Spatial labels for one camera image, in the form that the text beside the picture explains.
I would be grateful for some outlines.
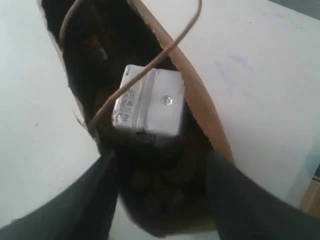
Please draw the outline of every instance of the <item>dark object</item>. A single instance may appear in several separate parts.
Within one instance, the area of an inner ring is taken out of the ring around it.
[[[206,172],[221,240],[320,239],[319,220],[266,192],[220,154],[209,154]]]

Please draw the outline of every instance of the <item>white surface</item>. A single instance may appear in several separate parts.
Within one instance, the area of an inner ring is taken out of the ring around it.
[[[100,155],[76,120],[36,1],[0,0],[0,33],[1,228],[60,194]]]
[[[175,38],[196,0],[141,0]],[[320,21],[267,0],[203,0],[180,48],[215,103],[238,167],[297,206],[320,163]]]

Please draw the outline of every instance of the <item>small white box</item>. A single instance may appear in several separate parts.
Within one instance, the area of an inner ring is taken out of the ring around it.
[[[142,69],[128,65],[120,86]],[[145,136],[148,142],[178,137],[183,124],[184,92],[180,72],[154,68],[115,102],[112,124],[132,136]]]

